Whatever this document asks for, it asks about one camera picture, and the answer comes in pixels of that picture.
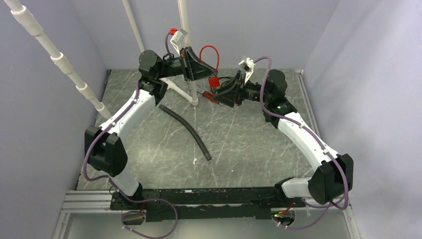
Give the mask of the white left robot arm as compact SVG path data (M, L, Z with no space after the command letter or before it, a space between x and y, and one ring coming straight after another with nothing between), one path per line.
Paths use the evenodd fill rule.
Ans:
M85 157L82 173L88 181L87 166L103 172L111 184L124 194L123 202L130 209L142 205L142 185L128 169L124 148L127 135L141 119L164 98L167 79L182 75L187 81L196 81L217 75L217 68L200 60L191 47L180 50L178 57L168 53L160 57L153 50L143 51L138 59L141 74L129 100L100 127L90 126L85 131Z

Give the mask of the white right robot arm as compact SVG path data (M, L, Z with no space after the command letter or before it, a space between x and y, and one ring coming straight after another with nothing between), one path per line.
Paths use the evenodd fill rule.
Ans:
M286 76L280 70L268 70L262 83L249 80L250 71L238 71L228 81L213 88L213 99L229 107L245 100L259 102L266 122L286 135L308 160L313 175L287 178L275 185L274 200L285 207L294 198L312 198L321 208L345 209L353 183L353 159L328 146L303 120L286 97Z

